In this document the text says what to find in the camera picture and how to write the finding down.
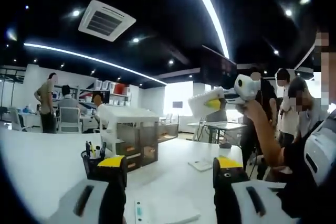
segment office chair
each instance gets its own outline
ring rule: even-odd
[[[22,115],[17,112],[16,107],[9,107],[10,120],[12,121],[12,130],[14,131],[24,131],[27,132],[27,129],[31,129],[31,126],[24,126],[24,121]]]
[[[79,108],[59,108],[58,133],[82,133]]]

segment hand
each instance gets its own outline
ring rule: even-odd
[[[256,100],[248,101],[244,105],[244,114],[250,118],[254,123],[257,122],[261,118],[266,118],[266,114],[260,105],[259,102]]]

